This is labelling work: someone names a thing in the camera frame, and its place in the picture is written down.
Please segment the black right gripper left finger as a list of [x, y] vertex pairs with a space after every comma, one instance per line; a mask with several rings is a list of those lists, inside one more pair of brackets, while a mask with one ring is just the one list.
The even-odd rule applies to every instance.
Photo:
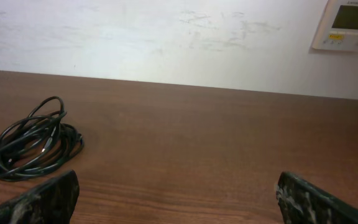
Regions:
[[70, 223], [79, 194], [70, 170], [0, 204], [0, 223]]

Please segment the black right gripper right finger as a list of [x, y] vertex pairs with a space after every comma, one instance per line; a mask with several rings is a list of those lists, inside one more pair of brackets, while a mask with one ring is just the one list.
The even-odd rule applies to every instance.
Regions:
[[285, 223], [358, 224], [358, 209], [292, 172], [282, 172], [275, 186]]

